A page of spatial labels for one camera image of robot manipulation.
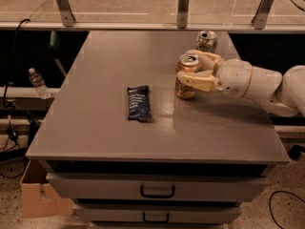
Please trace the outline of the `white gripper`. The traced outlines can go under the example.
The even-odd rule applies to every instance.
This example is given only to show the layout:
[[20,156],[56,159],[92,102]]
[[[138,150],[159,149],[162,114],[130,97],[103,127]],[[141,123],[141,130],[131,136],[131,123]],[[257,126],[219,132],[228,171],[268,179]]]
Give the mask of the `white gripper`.
[[[242,97],[250,84],[253,66],[239,59],[224,59],[215,53],[189,50],[199,61],[196,73],[179,71],[176,74],[178,87],[191,87],[192,91],[213,92],[219,87],[226,96]],[[214,76],[220,70],[219,79]]]

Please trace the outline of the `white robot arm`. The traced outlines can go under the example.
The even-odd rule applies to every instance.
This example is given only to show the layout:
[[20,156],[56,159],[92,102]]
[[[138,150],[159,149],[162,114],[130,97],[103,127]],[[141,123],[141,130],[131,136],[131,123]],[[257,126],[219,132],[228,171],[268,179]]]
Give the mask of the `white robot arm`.
[[290,117],[305,115],[304,78],[303,65],[279,73],[240,59],[190,50],[178,59],[175,88],[181,98],[190,99],[197,91],[221,92],[250,99],[268,113]]

